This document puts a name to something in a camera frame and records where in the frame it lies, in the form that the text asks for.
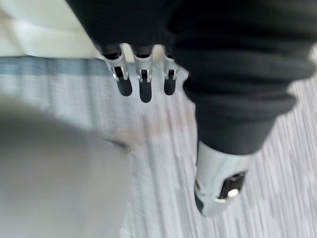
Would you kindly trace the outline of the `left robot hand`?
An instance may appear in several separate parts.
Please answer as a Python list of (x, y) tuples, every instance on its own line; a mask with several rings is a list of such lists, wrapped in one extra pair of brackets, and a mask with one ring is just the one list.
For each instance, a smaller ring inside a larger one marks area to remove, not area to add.
[(188, 71), (195, 104), (195, 203), (211, 216), (240, 193), (250, 162), (276, 119), (296, 104), (288, 87), (313, 76), (314, 0), (70, 0), (109, 64), (128, 43), (135, 56), (153, 45)]

